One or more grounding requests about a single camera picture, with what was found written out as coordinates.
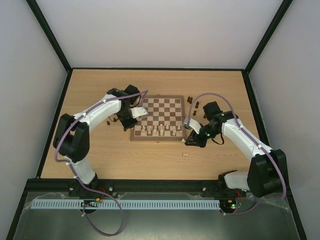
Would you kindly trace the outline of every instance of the black metal frame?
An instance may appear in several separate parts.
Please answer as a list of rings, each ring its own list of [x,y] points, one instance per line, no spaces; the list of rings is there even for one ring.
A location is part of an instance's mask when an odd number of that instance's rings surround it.
[[[54,51],[59,57],[61,63],[63,64],[67,77],[62,89],[62,93],[58,102],[58,106],[55,111],[55,115],[52,121],[50,132],[43,150],[43,154],[40,160],[38,170],[36,172],[36,178],[28,179],[23,194],[21,196],[20,202],[18,204],[14,219],[12,221],[10,230],[7,235],[7,240],[13,239],[17,225],[20,219],[20,215],[24,208],[25,201],[29,192],[68,192],[69,191],[69,182],[71,179],[41,179],[41,173],[46,161],[48,150],[53,138],[54,130],[58,122],[59,114],[64,102],[65,95],[67,93],[68,85],[73,73],[73,69],[107,69],[107,70],[169,70],[169,71],[241,71],[245,88],[247,91],[248,99],[252,109],[253,117],[255,120],[256,128],[259,134],[259,138],[265,144],[269,144],[265,126],[260,114],[260,110],[257,104],[257,100],[253,91],[253,87],[249,78],[249,73],[253,69],[255,63],[257,62],[259,56],[266,47],[268,41],[279,25],[281,19],[285,15],[287,9],[293,0],[283,0],[278,11],[276,12],[274,18],[272,19],[269,27],[267,28],[263,38],[261,39],[259,45],[257,46],[254,54],[252,55],[248,65],[245,69],[230,69],[230,68],[132,68],[132,67],[108,67],[108,68],[81,68],[74,67],[72,68],[68,63],[57,39],[55,38],[48,22],[46,21],[41,9],[39,8],[35,0],[26,0],[30,6],[34,16],[38,20],[40,26],[42,27],[44,33],[46,34],[48,40],[50,41]],[[100,179],[99,182],[104,186],[112,186],[114,192],[184,192],[184,193],[202,193],[205,197],[216,197],[216,199],[225,200],[232,198],[233,196],[222,196],[217,195],[217,192],[211,189],[210,186],[213,185],[215,180],[110,180],[110,179]],[[290,205],[290,208],[293,213],[293,218],[297,227],[298,234],[300,239],[304,240],[306,234],[301,223],[299,213],[295,204],[290,187],[287,190],[287,199]]]

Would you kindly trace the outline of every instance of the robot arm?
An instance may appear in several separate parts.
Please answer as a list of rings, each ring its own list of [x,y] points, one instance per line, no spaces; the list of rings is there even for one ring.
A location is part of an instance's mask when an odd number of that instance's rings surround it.
[[[277,163],[282,176],[288,181],[286,155],[281,150],[273,150],[257,139],[231,111],[222,112],[217,102],[203,107],[209,124],[203,126],[194,119],[185,119],[184,127],[192,129],[185,145],[204,148],[207,139],[216,135],[227,136],[250,161],[248,172],[231,171],[223,173],[224,183],[229,189],[251,191],[256,197],[262,197],[281,189],[281,180],[263,149]]]
[[[138,96],[124,99],[115,98],[126,97],[137,93],[139,93],[139,90],[132,85],[129,85],[124,91],[113,88],[98,101],[98,103],[102,104],[94,109],[90,110],[91,107],[72,116],[68,114],[61,116],[53,139],[53,146],[55,148],[57,148],[63,134],[70,127],[71,123],[79,117],[84,116],[71,130],[74,131],[74,133],[68,133],[59,149],[59,153],[64,159],[68,160],[76,175],[84,184],[90,184],[96,176],[88,158],[90,133],[97,125],[113,114],[117,114],[125,131],[132,128],[138,122],[136,118],[146,116],[148,114],[147,110],[144,107],[130,108],[130,105],[137,100]]]

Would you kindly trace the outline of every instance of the white wall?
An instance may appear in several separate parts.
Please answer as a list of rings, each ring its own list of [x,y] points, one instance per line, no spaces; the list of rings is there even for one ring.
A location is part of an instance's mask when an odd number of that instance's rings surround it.
[[[282,0],[38,0],[72,67],[245,68]]]
[[[0,1],[0,239],[34,178],[66,72],[25,0]]]
[[[295,0],[251,72],[266,131],[287,156],[308,239],[319,239],[320,1]]]

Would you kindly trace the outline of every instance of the chessboard border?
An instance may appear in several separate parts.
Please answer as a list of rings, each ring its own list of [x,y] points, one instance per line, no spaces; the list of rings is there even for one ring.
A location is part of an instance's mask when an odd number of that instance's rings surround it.
[[[146,95],[143,99],[180,99],[181,101],[181,121],[184,122],[185,119],[185,97],[183,95]],[[130,130],[130,141],[131,142],[181,142],[183,139],[187,137],[186,129],[181,126],[182,136],[135,136],[135,127]]]

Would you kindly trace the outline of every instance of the wooden tabletop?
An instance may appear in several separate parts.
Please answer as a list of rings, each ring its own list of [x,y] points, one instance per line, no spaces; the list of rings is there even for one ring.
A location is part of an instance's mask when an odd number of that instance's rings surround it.
[[[240,71],[75,69],[60,115],[79,113],[99,101],[109,89],[124,90],[129,84],[141,92],[149,90],[150,95],[183,95],[186,116],[190,107],[188,96],[221,94],[231,102],[243,124],[258,136]],[[192,118],[207,124],[202,107],[213,101],[218,102],[221,110],[229,110],[222,99],[204,96]],[[51,143],[41,177],[72,178],[69,167],[54,161],[54,152]],[[226,137],[224,145],[208,140],[205,148],[181,142],[131,142],[130,131],[123,131],[119,121],[111,125],[104,121],[93,130],[88,155],[100,179],[213,180],[223,172],[249,168],[249,161]]]

